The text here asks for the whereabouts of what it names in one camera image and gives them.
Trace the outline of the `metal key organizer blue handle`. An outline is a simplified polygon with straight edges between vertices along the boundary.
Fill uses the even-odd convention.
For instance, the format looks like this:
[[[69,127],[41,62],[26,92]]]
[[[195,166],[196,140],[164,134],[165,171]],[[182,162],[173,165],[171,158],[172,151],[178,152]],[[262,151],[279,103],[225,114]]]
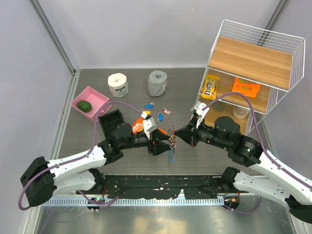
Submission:
[[[173,125],[170,127],[168,134],[170,135],[168,139],[168,142],[170,144],[169,159],[170,159],[170,162],[173,162],[176,156],[176,135],[175,135],[175,128]]]

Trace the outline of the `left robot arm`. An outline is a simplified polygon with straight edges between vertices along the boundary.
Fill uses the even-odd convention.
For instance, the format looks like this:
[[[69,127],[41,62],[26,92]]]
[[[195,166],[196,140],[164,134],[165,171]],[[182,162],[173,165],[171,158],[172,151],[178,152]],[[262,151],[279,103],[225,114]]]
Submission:
[[[57,194],[77,191],[99,194],[105,183],[99,167],[122,158],[124,149],[146,147],[154,156],[169,151],[168,139],[157,127],[133,133],[130,124],[121,123],[90,150],[57,160],[36,158],[20,178],[23,190],[19,199],[26,196],[29,207],[36,207]]]

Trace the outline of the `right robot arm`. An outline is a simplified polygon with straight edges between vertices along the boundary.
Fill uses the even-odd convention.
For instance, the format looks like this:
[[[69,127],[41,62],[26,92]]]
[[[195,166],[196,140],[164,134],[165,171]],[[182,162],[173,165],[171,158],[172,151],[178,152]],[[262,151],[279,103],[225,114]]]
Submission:
[[[193,117],[175,135],[192,147],[204,142],[226,150],[233,162],[269,178],[263,181],[229,167],[220,181],[224,191],[254,193],[287,207],[301,221],[312,222],[312,181],[284,164],[257,140],[241,134],[240,125],[232,118],[219,117],[210,127]]]

